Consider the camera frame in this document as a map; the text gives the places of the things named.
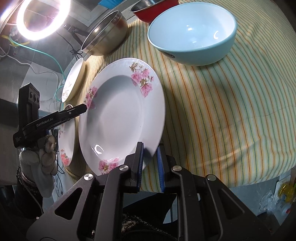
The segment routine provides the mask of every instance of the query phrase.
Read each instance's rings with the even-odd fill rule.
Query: person's leg
[[[137,216],[160,228],[175,199],[175,194],[157,193],[125,207],[123,213]]]

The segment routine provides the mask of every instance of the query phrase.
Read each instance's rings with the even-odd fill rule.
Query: light blue bowl
[[[192,2],[160,14],[148,29],[150,43],[172,60],[202,66],[222,59],[231,49],[237,22],[226,9]]]

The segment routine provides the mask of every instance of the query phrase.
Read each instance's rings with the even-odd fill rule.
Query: white plate
[[[63,88],[62,93],[62,102],[64,103],[66,100],[71,100],[75,93],[78,90],[78,87],[80,86],[81,80],[84,76],[85,72],[85,61],[83,58],[80,58],[76,61],[76,63],[73,65],[72,69],[70,70],[67,79],[65,81],[65,85]]]
[[[155,71],[135,58],[120,59],[93,80],[79,118],[79,142],[86,163],[96,175],[122,165],[144,143],[144,164],[159,145],[165,99]]]
[[[67,105],[65,110],[73,108],[72,105]],[[59,127],[59,153],[62,162],[65,166],[69,166],[74,151],[75,140],[75,119],[71,119]]]

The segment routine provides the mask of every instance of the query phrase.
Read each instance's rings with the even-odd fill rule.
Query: bowl rim
[[[176,7],[180,7],[182,5],[188,5],[188,4],[207,4],[207,5],[214,5],[215,7],[219,7],[221,9],[223,9],[224,11],[226,11],[232,18],[233,18],[233,21],[234,21],[234,28],[233,28],[233,31],[232,33],[225,39],[223,39],[222,41],[218,42],[218,43],[215,43],[215,44],[212,44],[212,45],[209,45],[209,46],[206,46],[206,47],[198,47],[198,48],[195,48],[195,49],[190,49],[190,50],[174,50],[174,49],[165,49],[165,48],[161,48],[159,46],[157,46],[156,44],[154,44],[150,37],[149,37],[149,33],[150,33],[150,28],[151,26],[153,25],[153,23],[162,15],[164,14],[165,12],[167,11],[170,11],[171,9],[173,8],[176,8]],[[153,21],[152,23],[150,24],[149,28],[148,28],[148,32],[147,32],[147,37],[148,37],[148,40],[149,42],[157,49],[161,50],[161,51],[164,51],[164,52],[174,52],[174,53],[188,53],[188,52],[196,52],[196,51],[200,51],[200,50],[207,50],[207,49],[210,49],[210,48],[214,48],[216,46],[219,46],[225,42],[227,42],[228,40],[230,40],[231,38],[233,38],[234,35],[236,35],[237,33],[237,21],[234,17],[234,15],[228,11],[227,9],[219,6],[219,5],[216,5],[216,4],[213,4],[213,3],[207,3],[207,2],[189,2],[189,3],[183,3],[183,4],[179,4],[177,6],[174,6],[172,8],[169,8],[168,10],[164,11],[163,13],[161,13],[160,15],[158,15]]]
[[[88,39],[88,37],[92,34],[92,32],[96,29],[96,27],[97,26],[99,26],[100,25],[100,23],[101,22],[103,22],[107,17],[109,17],[111,14],[114,14],[114,13],[116,13],[115,14],[115,16],[112,18],[112,20],[98,33],[98,35],[84,48],[84,49],[82,49],[82,47],[83,47],[83,45],[84,45],[84,43],[86,42],[86,40]],[[119,10],[116,10],[116,11],[113,11],[113,12],[111,12],[111,13],[109,13],[107,16],[105,16],[95,27],[94,27],[94,29],[89,33],[89,35],[86,37],[86,39],[84,40],[84,42],[83,42],[83,44],[82,44],[82,46],[81,46],[81,49],[80,49],[80,51],[82,51],[82,52],[84,52],[84,53],[88,53],[88,52],[90,52],[93,48],[94,48],[94,45],[92,46],[92,48],[91,49],[89,49],[87,52],[85,52],[85,50],[87,50],[87,48],[90,46],[90,45],[92,45],[92,43],[100,36],[100,34],[107,28],[107,26],[116,18],[116,16],[120,16],[120,18],[119,18],[119,20],[122,18],[122,13],[119,11]]]
[[[161,2],[164,2],[164,1],[166,1],[166,0],[160,0],[159,2],[154,3],[154,4],[150,5],[150,6],[147,6],[147,7],[143,8],[143,9],[139,9],[139,10],[133,11],[133,8],[134,8],[139,2],[142,2],[142,1],[143,1],[143,0],[140,0],[140,1],[138,1],[135,5],[132,6],[132,8],[131,8],[131,13],[136,13],[136,12],[144,11],[144,10],[146,10],[146,9],[148,9],[148,8],[151,8],[151,7],[157,5],[157,4],[161,3]]]

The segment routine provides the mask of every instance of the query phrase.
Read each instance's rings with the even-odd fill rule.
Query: bowl sticker
[[[175,58],[174,55],[172,54],[169,54],[169,53],[166,53],[166,52],[163,52],[163,51],[160,51],[161,53],[163,53],[165,56],[169,57],[169,58]]]

